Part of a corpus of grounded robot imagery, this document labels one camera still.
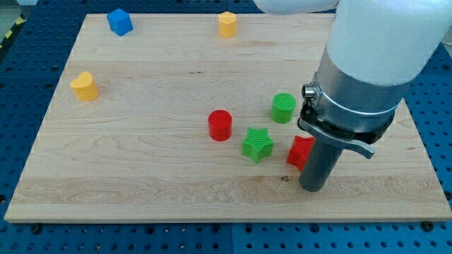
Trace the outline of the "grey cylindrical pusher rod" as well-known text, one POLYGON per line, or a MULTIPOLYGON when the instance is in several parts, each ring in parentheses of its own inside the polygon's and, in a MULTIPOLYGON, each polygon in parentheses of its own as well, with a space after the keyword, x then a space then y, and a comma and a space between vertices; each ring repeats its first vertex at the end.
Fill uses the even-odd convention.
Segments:
POLYGON ((342 153, 343 148, 315 140, 299 177, 301 187, 309 192, 321 190, 342 153))

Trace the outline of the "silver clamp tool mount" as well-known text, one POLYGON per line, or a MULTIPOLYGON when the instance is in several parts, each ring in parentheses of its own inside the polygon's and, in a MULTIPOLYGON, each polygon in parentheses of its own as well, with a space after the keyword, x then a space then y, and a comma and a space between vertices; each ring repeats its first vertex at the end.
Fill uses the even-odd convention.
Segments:
POLYGON ((392 123, 410 83, 376 85, 341 71, 327 51, 312 81, 302 87, 304 98, 298 126, 332 147, 352 150, 367 159, 392 123))

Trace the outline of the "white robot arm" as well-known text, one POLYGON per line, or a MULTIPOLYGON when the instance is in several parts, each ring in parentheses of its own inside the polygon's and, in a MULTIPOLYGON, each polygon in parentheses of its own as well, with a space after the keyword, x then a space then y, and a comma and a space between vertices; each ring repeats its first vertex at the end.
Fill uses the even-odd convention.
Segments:
POLYGON ((317 71, 302 87, 298 125, 314 145, 299 177, 322 189, 343 150, 374 155, 398 105, 451 26, 450 1, 258 0, 271 14, 334 9, 317 71))

